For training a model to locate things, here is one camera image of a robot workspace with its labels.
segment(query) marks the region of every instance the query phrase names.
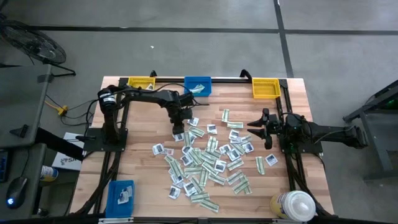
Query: wooden table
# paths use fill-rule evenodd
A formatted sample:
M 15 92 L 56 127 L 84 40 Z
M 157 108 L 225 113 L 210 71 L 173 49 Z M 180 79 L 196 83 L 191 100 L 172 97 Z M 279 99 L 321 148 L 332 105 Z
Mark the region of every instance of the wooden table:
M 117 85 L 120 77 L 104 77 L 102 88 L 113 84 Z M 304 81 L 301 78 L 287 79 L 293 112 L 304 115 L 312 120 L 310 107 Z M 157 83 L 156 88 L 164 85 Z M 179 90 L 180 86 L 168 86 L 170 90 Z M 207 124 L 215 124 L 219 140 L 218 145 L 229 143 L 230 128 L 221 122 L 224 109 L 230 109 L 229 120 L 244 123 L 244 129 L 239 129 L 240 136 L 249 134 L 246 129 L 248 122 L 261 117 L 263 108 L 269 108 L 270 113 L 277 113 L 275 100 L 254 99 L 251 84 L 214 83 L 212 94 L 208 98 L 196 98 L 200 103 L 209 103 L 210 106 L 197 106 L 193 109 L 194 117 L 199 118 L 198 128 L 206 132 Z M 96 107 L 92 127 L 102 127 L 103 114 L 99 106 Z M 232 187 L 207 181 L 205 191 L 210 194 L 212 201 L 220 205 L 218 214 L 211 212 L 199 204 L 191 204 L 184 190 L 178 199 L 168 198 L 172 180 L 168 173 L 169 165 L 164 161 L 163 155 L 154 156 L 152 146 L 157 143 L 164 144 L 167 148 L 174 148 L 174 158 L 180 159 L 183 141 L 175 142 L 172 137 L 172 124 L 169 122 L 166 110 L 156 104 L 131 102 L 127 119 L 129 137 L 126 151 L 122 153 L 119 166 L 118 180 L 134 180 L 136 185 L 134 199 L 134 217 L 219 217 L 219 218 L 272 218 L 269 202 L 274 194 L 289 191 L 289 181 L 284 155 L 280 151 L 279 142 L 273 136 L 273 148 L 264 149 L 264 141 L 253 136 L 254 152 L 243 156 L 244 165 L 232 170 L 226 169 L 222 176 L 227 177 L 241 169 L 248 177 L 253 193 L 244 195 L 241 192 L 235 195 Z M 209 135 L 197 138 L 194 147 L 205 148 Z M 260 175 L 256 167 L 256 156 L 266 157 L 274 154 L 279 162 L 269 167 L 266 164 L 266 174 Z M 85 159 L 81 166 L 80 175 L 76 185 L 71 206 L 71 212 L 81 208 L 93 193 L 100 179 L 103 152 L 95 152 Z M 330 213 L 333 207 L 330 200 L 328 184 L 323 166 L 319 158 L 311 154 L 302 155 L 307 185 L 317 200 Z M 106 203 L 108 190 L 105 189 L 101 211 Z

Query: blue plastic basket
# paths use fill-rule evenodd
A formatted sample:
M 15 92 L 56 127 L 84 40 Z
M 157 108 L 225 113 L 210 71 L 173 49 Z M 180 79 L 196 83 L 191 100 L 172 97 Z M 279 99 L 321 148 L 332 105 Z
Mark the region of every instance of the blue plastic basket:
M 200 93 L 194 93 L 194 96 L 209 96 L 211 94 L 211 77 L 185 77 L 184 85 L 188 89 L 193 89 L 197 85 L 202 84 L 205 89 Z
M 120 193 L 126 187 L 132 187 L 132 196 L 127 203 L 118 205 Z M 134 205 L 134 181 L 132 180 L 115 180 L 109 183 L 108 200 L 106 201 L 106 218 L 125 218 L 131 217 Z

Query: concrete floor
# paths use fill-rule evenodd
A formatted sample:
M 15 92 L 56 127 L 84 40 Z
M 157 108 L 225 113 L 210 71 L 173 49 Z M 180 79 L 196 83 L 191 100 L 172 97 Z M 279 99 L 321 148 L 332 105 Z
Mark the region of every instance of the concrete floor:
M 280 0 L 286 29 L 398 30 L 394 0 Z M 3 13 L 36 25 L 277 28 L 272 0 L 13 0 Z M 105 75 L 286 77 L 278 34 L 162 32 L 45 32 L 67 53 L 74 78 L 58 78 L 48 94 L 61 104 L 95 98 Z M 342 117 L 398 78 L 398 36 L 287 35 L 294 77 L 304 78 L 314 121 L 344 125 Z M 30 65 L 0 42 L 0 63 Z M 85 108 L 75 111 L 82 114 Z M 62 125 L 45 107 L 41 125 L 63 136 L 83 127 Z M 371 148 L 323 143 L 335 213 L 345 218 L 398 222 L 398 181 L 364 183 L 379 164 Z M 73 184 L 50 189 L 51 215 L 65 211 Z

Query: computer mouse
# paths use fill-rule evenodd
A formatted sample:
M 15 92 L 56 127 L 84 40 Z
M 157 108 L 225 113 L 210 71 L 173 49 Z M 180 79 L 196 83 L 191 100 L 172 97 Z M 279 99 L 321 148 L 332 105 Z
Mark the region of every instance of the computer mouse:
M 7 207 L 15 209 L 24 203 L 26 186 L 26 177 L 17 177 L 11 181 L 6 194 Z

